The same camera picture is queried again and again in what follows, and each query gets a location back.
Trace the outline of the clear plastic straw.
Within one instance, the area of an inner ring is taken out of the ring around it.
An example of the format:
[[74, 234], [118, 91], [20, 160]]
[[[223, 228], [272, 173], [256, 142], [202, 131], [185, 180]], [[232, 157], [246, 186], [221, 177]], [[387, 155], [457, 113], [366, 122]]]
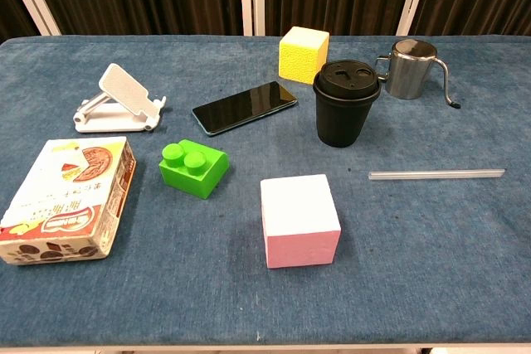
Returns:
[[422, 179], [467, 179], [467, 178], [497, 178], [502, 177], [502, 169], [466, 169], [466, 170], [437, 170], [437, 171], [402, 171], [402, 172], [370, 172], [371, 181], [387, 180], [422, 180]]

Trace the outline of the black lidded coffee cup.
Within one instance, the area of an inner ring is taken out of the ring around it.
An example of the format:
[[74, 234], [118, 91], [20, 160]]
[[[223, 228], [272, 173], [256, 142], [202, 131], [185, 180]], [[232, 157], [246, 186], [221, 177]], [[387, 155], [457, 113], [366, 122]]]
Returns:
[[314, 78], [316, 128], [323, 143], [336, 148], [358, 138], [381, 93], [374, 69], [354, 60], [331, 61]]

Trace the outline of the black smartphone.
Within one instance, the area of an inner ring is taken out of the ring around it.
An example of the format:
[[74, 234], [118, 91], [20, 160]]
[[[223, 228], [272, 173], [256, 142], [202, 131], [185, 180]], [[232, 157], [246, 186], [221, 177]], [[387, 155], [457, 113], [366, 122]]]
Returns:
[[277, 81], [200, 105], [193, 116], [207, 135], [213, 136], [289, 108], [296, 97]]

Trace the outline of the pink foam cube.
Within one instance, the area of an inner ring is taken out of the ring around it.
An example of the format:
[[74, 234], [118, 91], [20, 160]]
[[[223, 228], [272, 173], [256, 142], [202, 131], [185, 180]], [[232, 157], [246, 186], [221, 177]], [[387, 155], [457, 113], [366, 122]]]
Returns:
[[262, 180], [261, 216], [268, 268], [333, 262], [341, 226], [324, 174]]

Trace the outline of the green toy building brick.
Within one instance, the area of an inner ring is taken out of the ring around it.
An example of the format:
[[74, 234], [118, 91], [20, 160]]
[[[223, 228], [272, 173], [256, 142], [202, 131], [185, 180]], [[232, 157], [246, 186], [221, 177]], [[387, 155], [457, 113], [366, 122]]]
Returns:
[[164, 182], [202, 199], [209, 197], [229, 168], [225, 152], [187, 139], [165, 146], [162, 156], [159, 169]]

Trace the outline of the yellow foam cube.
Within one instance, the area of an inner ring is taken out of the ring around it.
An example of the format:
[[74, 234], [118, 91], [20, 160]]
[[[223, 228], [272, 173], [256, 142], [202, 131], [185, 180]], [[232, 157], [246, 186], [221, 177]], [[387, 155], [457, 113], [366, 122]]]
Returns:
[[291, 27], [279, 43], [279, 77], [312, 84], [327, 61], [329, 33]]

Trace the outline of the white folding phone stand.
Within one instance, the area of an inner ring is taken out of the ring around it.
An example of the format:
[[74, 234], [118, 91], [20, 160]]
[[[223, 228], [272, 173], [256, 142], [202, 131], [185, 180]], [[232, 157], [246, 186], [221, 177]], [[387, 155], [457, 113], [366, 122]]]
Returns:
[[99, 81], [100, 93], [85, 99], [74, 114], [79, 133], [150, 131], [158, 125], [166, 99], [149, 92], [121, 66], [111, 63]]

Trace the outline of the steel gooseneck pour-over kettle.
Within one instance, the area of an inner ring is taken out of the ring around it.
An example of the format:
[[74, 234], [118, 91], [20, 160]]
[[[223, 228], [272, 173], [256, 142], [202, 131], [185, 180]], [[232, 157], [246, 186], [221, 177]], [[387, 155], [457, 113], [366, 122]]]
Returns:
[[422, 94], [422, 85], [433, 64], [438, 64], [444, 72], [443, 90], [446, 103], [455, 109], [460, 108], [449, 96], [449, 71], [446, 63], [437, 57], [437, 49], [431, 43], [417, 39], [403, 39], [393, 44], [388, 55], [378, 56], [374, 62], [388, 61], [388, 70], [378, 79], [385, 84], [386, 91], [399, 99], [417, 99]]

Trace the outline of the blue table cloth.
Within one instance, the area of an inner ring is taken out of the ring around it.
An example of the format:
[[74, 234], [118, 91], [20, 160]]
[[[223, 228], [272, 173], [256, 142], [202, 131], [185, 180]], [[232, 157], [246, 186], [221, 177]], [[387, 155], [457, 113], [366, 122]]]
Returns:
[[[316, 133], [314, 92], [216, 137], [192, 109], [278, 77], [275, 37], [34, 36], [0, 45], [0, 216], [44, 143], [117, 63], [167, 104], [137, 160], [110, 255], [0, 260], [0, 347], [531, 342], [531, 37], [437, 36], [450, 70], [423, 95], [381, 94], [354, 145]], [[207, 199], [167, 185], [162, 151], [225, 152]], [[504, 169], [371, 181], [370, 172]], [[323, 173], [342, 234], [327, 266], [268, 269], [261, 180]]]

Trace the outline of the white and red snack box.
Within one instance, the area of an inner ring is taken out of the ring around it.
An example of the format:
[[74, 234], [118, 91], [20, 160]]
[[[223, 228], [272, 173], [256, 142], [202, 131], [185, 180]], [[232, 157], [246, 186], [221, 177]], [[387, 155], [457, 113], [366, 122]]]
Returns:
[[47, 141], [0, 221], [0, 259], [107, 257], [135, 167], [124, 136]]

